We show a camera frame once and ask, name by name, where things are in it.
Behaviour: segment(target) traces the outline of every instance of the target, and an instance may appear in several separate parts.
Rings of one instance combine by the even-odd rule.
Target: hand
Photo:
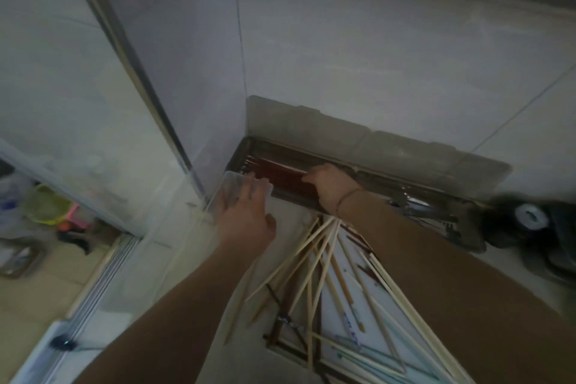
[[[362,188],[355,180],[332,164],[313,167],[302,177],[302,181],[316,186],[320,204],[333,216],[336,215],[336,208],[344,196],[354,189]]]
[[[254,174],[244,177],[240,197],[234,206],[223,207],[217,224],[221,246],[241,252],[250,262],[259,257],[276,237],[276,219],[265,213],[268,179],[256,181]]]

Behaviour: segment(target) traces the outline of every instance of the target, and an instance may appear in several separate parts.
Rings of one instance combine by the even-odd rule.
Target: wall
[[[0,4],[0,156],[145,233],[184,171],[88,3]]]
[[[236,0],[110,0],[210,194],[245,133]]]
[[[349,124],[280,127],[266,108],[249,117],[252,133],[306,148],[332,131],[326,155],[465,196],[576,201],[572,13],[511,0],[238,5],[249,100]]]

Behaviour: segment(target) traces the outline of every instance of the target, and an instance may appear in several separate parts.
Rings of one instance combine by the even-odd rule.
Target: forearm
[[[220,246],[108,346],[75,384],[194,383],[250,263],[237,249]]]
[[[339,213],[479,384],[574,376],[574,330],[528,290],[368,193]]]

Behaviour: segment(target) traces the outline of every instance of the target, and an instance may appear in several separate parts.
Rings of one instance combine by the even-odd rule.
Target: bracelet
[[[342,202],[344,202],[344,200],[346,200],[349,196],[352,196],[354,193],[356,193],[357,191],[364,191],[363,188],[355,188],[353,190],[350,190],[348,193],[346,193],[344,196],[342,196],[340,198],[340,200],[338,201],[338,203],[336,204],[336,217],[339,218],[340,216],[338,215],[338,210],[340,209],[340,206],[342,205]]]

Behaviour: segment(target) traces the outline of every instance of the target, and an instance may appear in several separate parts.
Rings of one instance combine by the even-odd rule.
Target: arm
[[[245,178],[238,203],[218,221],[220,245],[76,379],[75,384],[194,383],[244,272],[276,236],[264,215],[267,180]]]
[[[369,193],[350,194],[358,184],[334,166],[317,167],[303,180],[316,185],[323,207],[364,236],[478,384],[574,380],[574,329],[527,289]]]

